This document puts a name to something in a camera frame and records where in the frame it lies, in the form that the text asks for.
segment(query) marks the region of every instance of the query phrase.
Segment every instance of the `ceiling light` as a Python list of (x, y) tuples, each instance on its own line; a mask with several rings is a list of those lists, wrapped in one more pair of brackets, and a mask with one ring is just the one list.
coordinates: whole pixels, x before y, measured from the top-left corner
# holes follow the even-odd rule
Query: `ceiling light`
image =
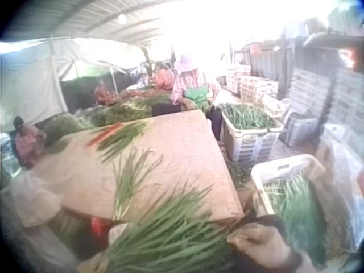
[(126, 16), (124, 14), (120, 14), (118, 17), (119, 24), (126, 24)]

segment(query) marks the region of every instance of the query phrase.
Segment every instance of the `pink shirt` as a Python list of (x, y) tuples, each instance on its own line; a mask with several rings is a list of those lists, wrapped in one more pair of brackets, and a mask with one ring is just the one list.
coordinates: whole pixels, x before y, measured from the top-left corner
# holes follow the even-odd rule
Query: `pink shirt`
[(15, 136), (15, 145), (19, 156), (24, 162), (34, 164), (38, 157), (35, 155), (33, 147), (38, 141), (38, 129), (33, 125), (25, 125), (26, 135), (22, 136), (17, 133)]
[[(182, 78), (182, 75), (177, 75), (175, 84), (173, 85), (173, 90), (171, 93), (171, 100), (173, 104), (176, 104), (176, 101), (179, 98), (183, 97), (186, 88), (189, 87), (200, 87), (204, 84), (204, 75), (203, 73), (197, 72), (196, 77), (193, 76), (191, 73), (186, 74), (186, 83), (187, 86)], [(221, 86), (217, 82), (216, 78), (206, 76), (206, 83), (209, 85), (209, 91), (212, 92), (214, 90), (220, 91)]]
[(175, 74), (170, 69), (161, 69), (155, 75), (155, 86), (158, 89), (170, 90), (175, 82)]

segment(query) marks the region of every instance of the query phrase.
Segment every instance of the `glove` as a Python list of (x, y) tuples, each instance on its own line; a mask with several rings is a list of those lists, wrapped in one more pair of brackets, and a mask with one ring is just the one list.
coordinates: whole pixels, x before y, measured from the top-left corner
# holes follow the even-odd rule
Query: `glove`
[(280, 268), (291, 255), (291, 248), (272, 226), (247, 224), (232, 232), (227, 242), (265, 268)]

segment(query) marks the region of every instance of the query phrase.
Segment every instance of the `gloved hand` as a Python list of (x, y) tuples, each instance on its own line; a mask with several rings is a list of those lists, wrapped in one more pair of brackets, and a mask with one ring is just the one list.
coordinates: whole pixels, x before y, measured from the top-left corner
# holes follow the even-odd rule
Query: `gloved hand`
[(265, 268), (279, 268), (291, 255), (291, 248), (272, 226), (246, 224), (232, 232), (227, 242)]
[(94, 257), (81, 262), (77, 267), (78, 273), (106, 273), (109, 260), (103, 257), (103, 253), (98, 253)]

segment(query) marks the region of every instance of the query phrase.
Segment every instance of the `green apron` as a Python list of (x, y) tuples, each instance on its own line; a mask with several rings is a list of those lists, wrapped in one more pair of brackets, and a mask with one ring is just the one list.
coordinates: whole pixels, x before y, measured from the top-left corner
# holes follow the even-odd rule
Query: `green apron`
[(204, 76), (204, 84), (199, 87), (189, 87), (186, 78), (185, 77), (182, 78), (186, 86), (184, 97), (193, 101), (197, 105), (197, 108), (201, 109), (206, 114), (206, 112), (210, 109), (209, 100), (207, 99), (207, 94), (209, 93), (209, 86), (206, 83), (206, 75), (203, 74), (203, 76)]

